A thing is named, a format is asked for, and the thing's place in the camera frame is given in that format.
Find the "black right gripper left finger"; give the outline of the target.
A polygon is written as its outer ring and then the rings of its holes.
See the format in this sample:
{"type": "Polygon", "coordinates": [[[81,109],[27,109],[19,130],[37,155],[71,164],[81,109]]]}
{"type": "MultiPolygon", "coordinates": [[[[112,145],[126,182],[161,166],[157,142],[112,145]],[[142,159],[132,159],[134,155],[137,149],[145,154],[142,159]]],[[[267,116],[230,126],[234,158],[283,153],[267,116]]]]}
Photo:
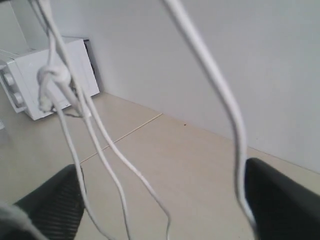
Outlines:
{"type": "Polygon", "coordinates": [[[75,239],[85,211],[75,165],[67,165],[14,204],[48,239],[75,239]]]}

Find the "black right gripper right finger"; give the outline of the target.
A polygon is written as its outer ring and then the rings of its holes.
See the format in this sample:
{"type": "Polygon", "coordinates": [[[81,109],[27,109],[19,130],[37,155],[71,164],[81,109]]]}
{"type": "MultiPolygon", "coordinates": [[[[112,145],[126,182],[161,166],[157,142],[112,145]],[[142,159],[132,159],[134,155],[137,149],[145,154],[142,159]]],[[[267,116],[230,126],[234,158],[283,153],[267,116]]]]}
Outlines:
{"type": "Polygon", "coordinates": [[[258,158],[246,161],[245,197],[259,239],[320,238],[320,196],[258,158]]]}

